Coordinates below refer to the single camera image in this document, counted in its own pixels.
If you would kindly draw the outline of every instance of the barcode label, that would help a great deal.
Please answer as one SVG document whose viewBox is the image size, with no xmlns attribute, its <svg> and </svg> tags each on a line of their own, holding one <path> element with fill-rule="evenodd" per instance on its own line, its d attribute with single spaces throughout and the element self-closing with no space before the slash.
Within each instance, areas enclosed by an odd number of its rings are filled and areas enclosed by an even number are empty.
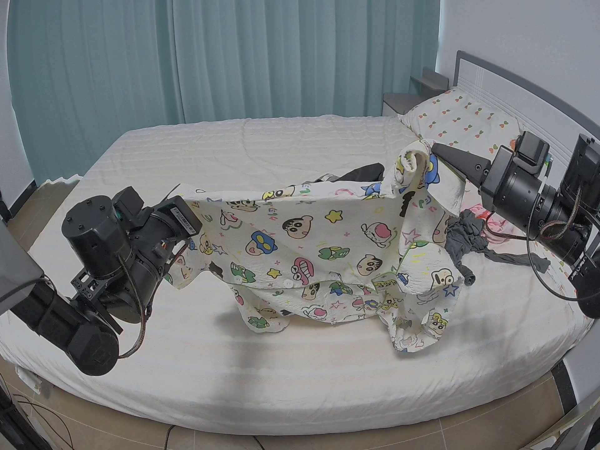
<svg viewBox="0 0 600 450">
<path fill-rule="evenodd" d="M 194 235 L 196 233 L 195 229 L 191 226 L 190 222 L 184 217 L 183 213 L 176 207 L 171 208 L 171 213 L 175 215 L 175 218 L 181 223 L 181 226 L 186 229 L 186 231 L 190 235 Z"/>
</svg>

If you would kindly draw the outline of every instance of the tile floor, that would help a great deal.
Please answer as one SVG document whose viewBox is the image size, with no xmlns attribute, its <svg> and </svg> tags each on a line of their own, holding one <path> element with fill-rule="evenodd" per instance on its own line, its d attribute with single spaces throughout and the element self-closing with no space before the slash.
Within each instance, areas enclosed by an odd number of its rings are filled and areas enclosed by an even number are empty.
<svg viewBox="0 0 600 450">
<path fill-rule="evenodd" d="M 29 250 L 41 230 L 76 182 L 46 184 L 38 189 L 12 219 L 8 228 Z M 0 373 L 13 393 L 47 406 L 62 416 L 76 450 L 152 450 L 163 448 L 168 425 L 102 407 L 45 384 L 34 394 L 0 359 Z M 56 431 L 68 440 L 60 420 L 40 409 Z M 381 430 L 311 436 L 234 436 L 176 427 L 171 450 L 517 450 L 563 416 L 554 379 L 547 373 L 519 392 L 488 404 L 440 419 Z M 58 448 L 69 447 L 41 425 Z M 0 441 L 0 450 L 4 450 Z"/>
</svg>

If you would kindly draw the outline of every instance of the mattress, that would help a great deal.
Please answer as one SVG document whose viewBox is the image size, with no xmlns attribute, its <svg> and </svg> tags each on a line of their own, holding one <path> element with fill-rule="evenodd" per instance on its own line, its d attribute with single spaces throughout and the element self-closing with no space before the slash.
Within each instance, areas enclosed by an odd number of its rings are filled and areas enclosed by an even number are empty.
<svg viewBox="0 0 600 450">
<path fill-rule="evenodd" d="M 89 196 L 112 197 L 133 185 L 154 205 L 180 182 L 204 190 L 278 188 L 389 161 L 414 139 L 394 117 L 246 119 L 130 131 L 87 172 L 31 254 L 71 296 L 80 262 L 61 222 Z M 443 338 L 417 353 L 397 353 L 377 319 L 330 326 L 293 317 L 283 332 L 254 334 L 229 288 L 209 272 L 183 290 L 161 283 L 142 348 L 105 376 L 81 374 L 10 312 L 0 317 L 0 353 L 86 400 L 203 431 L 316 434 L 411 424 L 526 386 L 589 327 L 528 268 L 478 254 L 463 263 L 476 283 L 462 291 Z M 138 327 L 121 325 L 123 351 Z"/>
</svg>

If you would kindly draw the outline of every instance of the curtain fold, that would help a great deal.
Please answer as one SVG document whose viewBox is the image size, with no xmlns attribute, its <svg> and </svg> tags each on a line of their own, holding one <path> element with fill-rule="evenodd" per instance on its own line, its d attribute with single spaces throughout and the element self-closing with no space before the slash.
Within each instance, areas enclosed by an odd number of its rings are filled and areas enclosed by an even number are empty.
<svg viewBox="0 0 600 450">
<path fill-rule="evenodd" d="M 125 131 L 380 115 L 433 67 L 439 0 L 11 0 L 13 106 L 37 181 Z"/>
</svg>

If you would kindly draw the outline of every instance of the robotic arm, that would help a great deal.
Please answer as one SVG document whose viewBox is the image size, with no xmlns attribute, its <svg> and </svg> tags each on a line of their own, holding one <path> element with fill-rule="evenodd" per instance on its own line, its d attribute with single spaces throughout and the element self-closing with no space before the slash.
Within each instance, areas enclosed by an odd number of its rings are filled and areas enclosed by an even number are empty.
<svg viewBox="0 0 600 450">
<path fill-rule="evenodd" d="M 600 145 L 583 134 L 558 190 L 545 184 L 552 157 L 549 145 L 530 132 L 524 132 L 513 152 L 500 146 L 493 162 L 454 147 L 435 143 L 432 152 L 477 186 L 483 206 L 498 213 L 573 268 L 569 280 L 577 297 L 560 295 L 532 269 L 553 295 L 576 301 L 590 318 L 600 318 L 600 234 L 591 244 L 592 228 L 600 230 Z M 543 167 L 545 177 L 539 180 Z"/>
<path fill-rule="evenodd" d="M 112 200 L 95 196 L 67 212 L 62 234 L 84 266 L 71 281 L 77 295 L 70 301 L 0 225 L 0 313 L 10 309 L 83 373 L 108 373 L 141 345 L 154 293 L 178 257 L 173 249 L 184 241 L 183 252 L 202 228 L 179 196 L 142 207 L 127 187 Z M 123 355 L 115 318 L 140 323 L 136 345 Z"/>
</svg>

